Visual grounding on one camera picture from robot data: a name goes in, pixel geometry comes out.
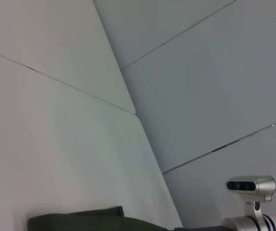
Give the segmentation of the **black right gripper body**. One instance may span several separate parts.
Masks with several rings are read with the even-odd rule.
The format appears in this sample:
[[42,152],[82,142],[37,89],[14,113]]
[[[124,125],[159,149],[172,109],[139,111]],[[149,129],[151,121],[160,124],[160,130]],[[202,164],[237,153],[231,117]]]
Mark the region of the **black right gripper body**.
[[174,231],[224,231],[225,227],[223,226],[210,226],[210,227],[201,227],[201,228],[174,228]]

